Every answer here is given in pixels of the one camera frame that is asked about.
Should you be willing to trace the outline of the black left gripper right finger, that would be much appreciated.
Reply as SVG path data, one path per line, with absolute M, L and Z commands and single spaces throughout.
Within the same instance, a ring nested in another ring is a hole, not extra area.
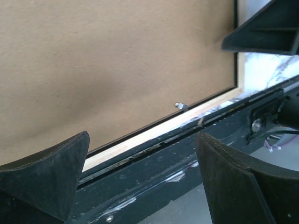
M 297 224 L 299 173 L 200 132 L 197 159 L 214 224 Z

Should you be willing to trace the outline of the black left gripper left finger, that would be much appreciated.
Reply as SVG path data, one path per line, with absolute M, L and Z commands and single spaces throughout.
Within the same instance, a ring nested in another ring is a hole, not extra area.
M 89 144 L 89 134 L 83 131 L 43 151 L 2 165 L 0 222 L 67 222 Z

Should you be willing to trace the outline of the brown cardboard backing sheet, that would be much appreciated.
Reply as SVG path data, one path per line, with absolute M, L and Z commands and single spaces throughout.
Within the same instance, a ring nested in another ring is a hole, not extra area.
M 3 0 L 0 162 L 105 145 L 234 85 L 232 0 Z

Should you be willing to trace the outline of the rectangular picture frame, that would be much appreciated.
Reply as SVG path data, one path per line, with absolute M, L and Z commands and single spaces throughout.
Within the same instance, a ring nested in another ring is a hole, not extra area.
M 243 92 L 244 57 L 224 52 L 243 0 L 74 0 L 50 2 L 59 18 L 46 67 L 62 91 L 59 111 L 71 121 L 43 121 L 46 144 L 90 136 L 88 154 L 114 158 L 179 128 Z

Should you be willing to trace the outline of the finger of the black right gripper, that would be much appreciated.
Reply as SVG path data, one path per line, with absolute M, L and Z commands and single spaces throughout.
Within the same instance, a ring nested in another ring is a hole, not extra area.
M 222 50 L 299 54 L 299 2 L 271 0 L 222 42 Z

